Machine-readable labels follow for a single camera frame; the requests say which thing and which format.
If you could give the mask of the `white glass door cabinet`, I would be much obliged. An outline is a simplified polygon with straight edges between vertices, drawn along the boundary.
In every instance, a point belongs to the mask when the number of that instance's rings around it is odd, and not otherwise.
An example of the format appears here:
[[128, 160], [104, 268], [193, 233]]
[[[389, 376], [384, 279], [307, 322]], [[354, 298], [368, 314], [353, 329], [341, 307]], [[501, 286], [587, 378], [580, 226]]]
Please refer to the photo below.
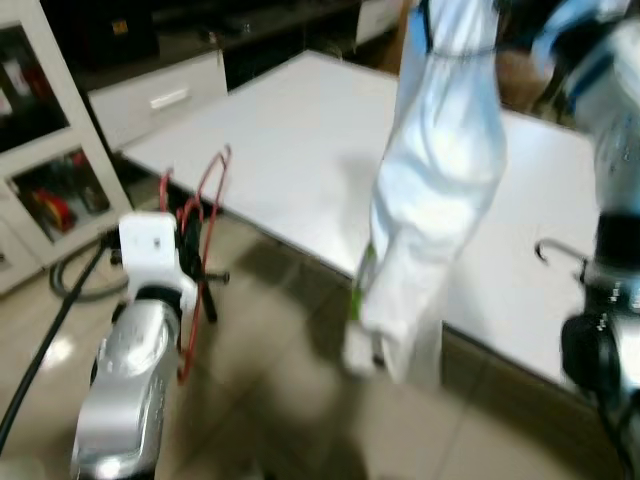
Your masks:
[[[64, 125], [0, 151], [0, 256], [5, 259], [0, 262], [0, 296], [95, 242], [116, 227], [120, 215], [131, 211], [131, 202], [61, 55], [40, 0], [0, 0], [0, 32], [9, 29], [24, 38], [19, 46], [31, 50], [54, 96], [54, 104], [63, 114]], [[18, 178], [76, 152], [86, 155], [108, 209], [99, 215], [83, 212], [68, 232], [49, 236], [20, 201]]]

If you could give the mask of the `white T-shirt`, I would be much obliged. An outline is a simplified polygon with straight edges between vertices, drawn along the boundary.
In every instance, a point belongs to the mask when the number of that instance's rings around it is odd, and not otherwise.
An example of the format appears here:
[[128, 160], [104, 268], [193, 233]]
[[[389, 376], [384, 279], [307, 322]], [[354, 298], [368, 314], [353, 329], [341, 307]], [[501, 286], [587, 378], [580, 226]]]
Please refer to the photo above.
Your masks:
[[493, 0], [420, 0], [408, 14], [343, 344], [355, 374], [434, 383], [443, 321], [430, 307], [506, 172], [498, 26]]

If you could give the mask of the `white table black legs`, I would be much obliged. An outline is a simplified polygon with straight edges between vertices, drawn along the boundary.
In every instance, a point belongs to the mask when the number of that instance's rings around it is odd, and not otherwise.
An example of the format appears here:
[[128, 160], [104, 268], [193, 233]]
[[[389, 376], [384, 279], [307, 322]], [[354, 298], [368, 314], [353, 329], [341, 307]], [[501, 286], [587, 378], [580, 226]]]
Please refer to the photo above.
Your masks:
[[[229, 147], [221, 206], [270, 237], [356, 273], [369, 239], [372, 183], [387, 145], [396, 78], [317, 52], [125, 147], [132, 163], [187, 189]], [[577, 262], [534, 253], [540, 239], [594, 244], [593, 147], [584, 136], [507, 111], [497, 197], [454, 265], [445, 320], [522, 370], [564, 390], [561, 326], [582, 307]]]

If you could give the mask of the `white drawer unit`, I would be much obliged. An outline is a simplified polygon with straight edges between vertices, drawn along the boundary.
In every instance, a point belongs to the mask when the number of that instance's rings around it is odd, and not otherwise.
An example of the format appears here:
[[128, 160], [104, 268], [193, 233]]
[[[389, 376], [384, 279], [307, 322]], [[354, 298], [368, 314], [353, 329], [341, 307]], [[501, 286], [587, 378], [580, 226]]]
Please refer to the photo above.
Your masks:
[[118, 151], [163, 125], [227, 96], [219, 51], [88, 92], [105, 145]]

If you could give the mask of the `red clothes hanger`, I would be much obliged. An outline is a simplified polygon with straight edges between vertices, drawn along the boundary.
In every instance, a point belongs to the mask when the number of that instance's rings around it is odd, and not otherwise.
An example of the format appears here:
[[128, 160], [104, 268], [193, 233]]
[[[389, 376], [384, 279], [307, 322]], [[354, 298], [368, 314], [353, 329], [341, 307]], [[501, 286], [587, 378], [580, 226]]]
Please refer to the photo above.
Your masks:
[[[209, 165], [206, 166], [204, 174], [201, 175], [200, 183], [198, 183], [192, 195], [188, 195], [188, 193], [182, 191], [182, 189], [174, 186], [172, 180], [174, 169], [170, 166], [160, 177], [159, 201], [161, 209], [165, 212], [170, 212], [175, 218], [177, 218], [177, 212], [204, 212], [205, 218], [214, 215], [215, 223], [218, 223], [218, 215], [221, 210], [221, 197], [223, 197], [223, 192], [225, 191], [225, 180], [227, 180], [230, 159], [232, 159], [232, 146], [229, 146], [227, 143], [227, 145], [224, 145], [223, 148], [212, 157]], [[218, 178], [218, 184], [216, 184], [216, 188], [214, 189], [214, 200], [206, 202], [202, 200], [202, 195], [204, 195], [205, 186], [207, 182], [209, 182], [212, 173], [214, 173], [216, 166], [220, 166], [221, 174]], [[210, 246], [207, 247], [207, 255], [209, 255], [211, 244], [212, 239]], [[200, 330], [202, 321], [206, 320], [209, 321], [209, 323], [216, 323], [216, 321], [218, 321], [218, 311], [216, 311], [210, 285], [211, 283], [207, 285], [197, 284], [198, 300], [195, 311], [192, 312], [191, 319], [189, 319], [189, 333], [186, 339], [179, 340], [177, 344], [179, 353], [182, 353], [182, 366], [179, 367], [177, 380], [179, 384], [182, 385], [186, 383], [193, 366], [195, 366], [198, 330]]]

